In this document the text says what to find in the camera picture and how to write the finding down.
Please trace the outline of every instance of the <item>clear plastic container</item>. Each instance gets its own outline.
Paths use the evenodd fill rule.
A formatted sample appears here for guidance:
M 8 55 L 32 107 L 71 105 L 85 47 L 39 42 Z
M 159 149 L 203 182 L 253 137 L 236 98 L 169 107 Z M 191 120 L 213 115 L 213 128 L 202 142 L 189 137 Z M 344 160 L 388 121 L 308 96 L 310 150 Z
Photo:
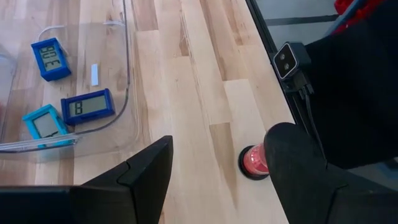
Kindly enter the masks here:
M 0 10 L 0 159 L 45 162 L 134 145 L 140 122 L 129 64 L 125 10 L 118 21 L 104 19 L 80 24 L 73 22 L 73 18 L 64 19 L 61 10 L 69 6 L 67 0 L 28 1 L 34 10 L 25 12 L 29 15 L 22 18 Z M 51 21 L 48 13 L 54 17 Z M 52 37 L 62 45 L 72 75 L 46 82 L 40 76 L 30 45 Z M 91 66 L 95 63 L 99 85 L 91 86 Z M 116 114 L 68 127 L 70 134 L 33 140 L 22 121 L 24 115 L 47 104 L 54 106 L 62 117 L 62 98 L 105 88 L 111 91 Z M 72 143 L 51 146 L 65 140 Z M 43 144 L 50 147 L 39 147 Z

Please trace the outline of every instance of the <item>red object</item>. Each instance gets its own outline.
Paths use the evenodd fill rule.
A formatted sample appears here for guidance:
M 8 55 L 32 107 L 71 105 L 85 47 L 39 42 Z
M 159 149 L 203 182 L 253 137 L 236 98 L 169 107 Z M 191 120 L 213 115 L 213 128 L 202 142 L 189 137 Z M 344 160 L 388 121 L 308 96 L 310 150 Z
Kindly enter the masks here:
M 349 5 L 353 2 L 353 0 L 336 0 L 335 1 L 335 8 L 339 15 L 343 15 L 343 13 L 347 10 Z M 341 25 L 337 30 L 333 33 L 339 33 L 345 30 L 347 27 L 352 26 L 353 24 L 363 20 L 364 18 L 368 17 L 375 8 L 382 3 L 383 0 L 368 0 L 367 3 L 364 5 L 363 8 L 358 9 L 355 13 L 355 16 L 346 21 L 345 24 Z
M 253 146 L 244 155 L 243 166 L 250 174 L 266 175 L 269 174 L 266 161 L 266 150 L 264 144 Z

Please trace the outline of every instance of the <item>wooden tabletop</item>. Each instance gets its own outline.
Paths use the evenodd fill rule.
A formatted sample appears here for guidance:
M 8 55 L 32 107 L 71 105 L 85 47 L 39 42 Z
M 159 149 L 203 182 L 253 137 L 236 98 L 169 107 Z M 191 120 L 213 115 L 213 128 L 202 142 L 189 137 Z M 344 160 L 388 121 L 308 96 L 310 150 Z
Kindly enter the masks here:
M 0 19 L 32 20 L 32 14 L 49 25 L 124 20 L 123 0 L 0 2 Z M 136 102 L 108 131 L 91 137 L 96 147 L 113 142 L 117 150 L 41 164 L 3 160 L 0 184 L 82 184 L 172 135 L 161 223 L 287 223 L 271 179 L 248 180 L 237 167 L 244 147 L 260 143 L 272 125 L 293 122 L 245 0 L 130 0 L 126 17 Z M 126 72 L 108 80 L 117 96 L 124 94 L 121 76 Z M 79 90 L 79 83 L 72 87 Z M 135 126 L 137 138 L 129 136 Z

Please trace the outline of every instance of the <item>wood grain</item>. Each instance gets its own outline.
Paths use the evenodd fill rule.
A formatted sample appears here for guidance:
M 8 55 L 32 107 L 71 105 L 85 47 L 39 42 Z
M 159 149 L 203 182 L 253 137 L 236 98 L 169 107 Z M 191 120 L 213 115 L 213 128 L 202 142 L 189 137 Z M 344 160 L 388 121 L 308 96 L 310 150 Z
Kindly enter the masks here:
M 127 40 L 124 27 L 104 21 L 125 23 Z M 62 41 L 73 74 L 47 83 L 30 44 L 59 24 L 68 28 L 42 39 Z M 19 32 L 0 34 L 0 54 L 21 62 L 13 80 L 0 79 L 2 142 L 30 139 L 21 116 L 48 103 L 59 110 L 63 97 L 109 88 L 120 113 L 130 87 L 120 118 L 83 136 L 76 158 L 0 160 L 1 185 L 82 184 L 171 134 L 174 163 L 160 223 L 287 223 L 271 180 L 248 180 L 237 167 L 244 147 L 260 143 L 272 125 L 293 122 L 245 0 L 0 1 L 0 29 Z M 92 63 L 100 86 L 90 85 Z

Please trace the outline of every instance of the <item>blue digital display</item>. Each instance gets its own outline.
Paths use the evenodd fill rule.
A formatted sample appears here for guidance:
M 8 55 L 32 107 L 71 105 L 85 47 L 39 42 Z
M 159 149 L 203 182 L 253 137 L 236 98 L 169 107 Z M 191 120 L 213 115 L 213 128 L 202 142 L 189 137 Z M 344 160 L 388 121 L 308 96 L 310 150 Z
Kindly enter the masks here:
M 31 45 L 39 66 L 40 75 L 46 81 L 58 80 L 71 74 L 61 45 L 56 38 Z
M 63 120 L 70 126 L 114 115 L 109 89 L 61 99 Z
M 62 119 L 59 117 L 57 110 L 52 105 L 43 106 L 22 117 L 30 135 L 34 139 L 42 139 L 53 136 L 68 134 L 68 129 Z M 57 142 L 54 146 L 67 145 L 71 141 Z

